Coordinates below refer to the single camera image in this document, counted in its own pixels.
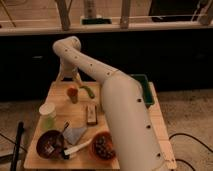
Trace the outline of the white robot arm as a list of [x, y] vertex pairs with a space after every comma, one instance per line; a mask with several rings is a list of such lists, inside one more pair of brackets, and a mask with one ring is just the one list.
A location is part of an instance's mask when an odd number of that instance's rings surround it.
[[101, 84], [102, 109], [120, 171], [169, 171], [140, 83], [119, 69], [81, 53], [80, 48], [80, 40], [75, 36], [53, 44], [65, 73], [79, 68]]

